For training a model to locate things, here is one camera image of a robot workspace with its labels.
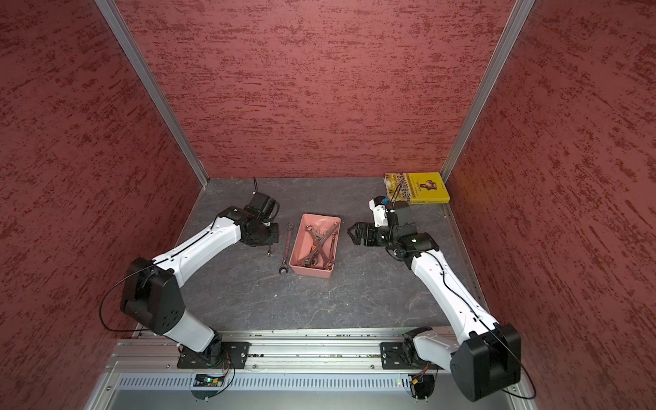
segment gray marble floor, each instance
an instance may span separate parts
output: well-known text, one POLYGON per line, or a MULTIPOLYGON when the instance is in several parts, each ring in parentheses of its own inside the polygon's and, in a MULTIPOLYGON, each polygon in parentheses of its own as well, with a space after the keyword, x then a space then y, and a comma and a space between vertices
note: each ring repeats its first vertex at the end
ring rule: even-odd
MULTIPOLYGON (((373 221, 368 202, 384 195, 382 178, 263 178, 258 185, 280 202, 276 222, 283 232, 281 243, 272 247, 271 258, 266 247, 237 243, 192 276, 182 294, 187 309, 208 326, 229 331, 449 325, 428 289, 404 263, 390 258, 384 248, 355 246, 346 234, 355 222, 373 221), (303 213, 342 219, 331 279, 277 272, 285 227, 289 222, 295 225, 294 239, 303 213)), ((206 227, 223 209, 246 205, 252 192, 250 179, 211 180, 181 240, 206 227)), ((465 269, 442 207, 414 205, 412 212, 418 231, 438 242, 462 278, 465 269)))

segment wrench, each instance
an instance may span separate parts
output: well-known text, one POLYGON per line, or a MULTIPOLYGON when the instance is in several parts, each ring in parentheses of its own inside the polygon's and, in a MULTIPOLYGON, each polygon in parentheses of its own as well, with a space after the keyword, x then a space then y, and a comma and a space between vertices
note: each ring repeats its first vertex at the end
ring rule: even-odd
POLYGON ((337 240, 337 233, 333 232, 333 240, 330 244, 330 253, 328 254, 331 257, 330 266, 328 266, 328 263, 324 262, 323 263, 323 269, 328 270, 328 269, 332 268, 333 265, 335 264, 335 241, 336 240, 337 240))
POLYGON ((305 230, 308 231, 310 236, 312 236, 312 241, 314 242, 314 246, 319 248, 319 253, 321 254, 321 257, 323 258, 323 268, 324 269, 330 269, 330 267, 333 265, 333 260, 331 257, 326 255, 326 251, 323 249, 323 245, 321 244, 321 236, 315 234, 312 231, 312 225, 307 225, 305 227, 305 230))
POLYGON ((326 234, 325 234, 325 235, 321 238, 321 240, 319 241, 319 243, 321 244, 321 246, 315 246, 314 249, 312 249, 312 250, 310 251, 310 253, 308 254, 308 256, 306 256, 306 257, 303 259, 303 265, 304 265, 304 266, 308 266, 308 265, 310 265, 310 261, 312 261, 312 259, 317 255, 317 253, 319 252, 319 249, 320 249, 320 248, 323 246, 323 244, 328 240, 328 238, 330 237, 330 235, 333 234, 333 232, 337 229, 338 226, 339 226, 339 224, 338 224, 337 222, 335 222, 335 223, 330 227, 330 229, 328 229, 328 232, 326 232, 326 234))
POLYGON ((289 271, 287 257, 289 256, 289 242, 291 241, 291 232, 294 230, 294 224, 287 225, 287 241, 285 242, 285 253, 283 254, 283 261, 280 263, 278 273, 283 275, 289 271))

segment black mounting plate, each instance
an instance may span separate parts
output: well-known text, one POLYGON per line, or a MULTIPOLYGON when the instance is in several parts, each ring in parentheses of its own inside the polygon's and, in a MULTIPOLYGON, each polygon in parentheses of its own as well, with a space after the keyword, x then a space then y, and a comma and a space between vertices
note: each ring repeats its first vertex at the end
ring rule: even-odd
MULTIPOLYGON (((231 366, 234 369, 243 369, 246 366, 250 347, 251 344, 248 342, 221 342, 221 352, 228 353, 232 362, 231 366)), ((194 353, 193 350, 183 347, 180 356, 178 356, 178 369, 212 369, 204 361, 198 360, 198 356, 194 353)))
MULTIPOLYGON (((380 344, 380 361, 384 370, 412 369, 413 367, 403 358, 403 343, 383 342, 380 344)), ((438 370, 440 366, 429 363, 429 369, 438 370)))

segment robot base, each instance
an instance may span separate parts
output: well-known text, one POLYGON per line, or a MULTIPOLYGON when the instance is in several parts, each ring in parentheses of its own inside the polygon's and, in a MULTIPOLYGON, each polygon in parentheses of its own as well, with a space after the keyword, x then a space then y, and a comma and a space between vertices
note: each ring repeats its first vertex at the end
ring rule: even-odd
MULTIPOLYGON (((248 359, 248 350, 251 344, 248 342, 221 342, 220 344, 220 357, 225 358, 228 354, 234 369, 243 369, 246 366, 246 359, 248 359)), ((209 363, 203 358, 203 355, 194 352, 193 350, 183 346, 178 358, 178 369, 220 369, 223 366, 223 360, 217 363, 209 363)))

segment vented metal panel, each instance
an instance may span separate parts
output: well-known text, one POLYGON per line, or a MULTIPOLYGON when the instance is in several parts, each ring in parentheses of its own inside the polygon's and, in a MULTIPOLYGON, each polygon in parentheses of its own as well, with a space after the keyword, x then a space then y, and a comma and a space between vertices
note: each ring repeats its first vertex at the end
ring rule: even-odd
POLYGON ((161 375, 157 373, 128 373, 121 376, 119 390, 189 390, 194 375, 161 375))
MULTIPOLYGON (((218 390, 222 387, 193 387, 195 374, 166 375, 129 373, 122 375, 118 390, 218 390)), ((230 390, 393 392, 409 390, 407 375, 333 375, 333 374, 247 374, 238 373, 230 390)))

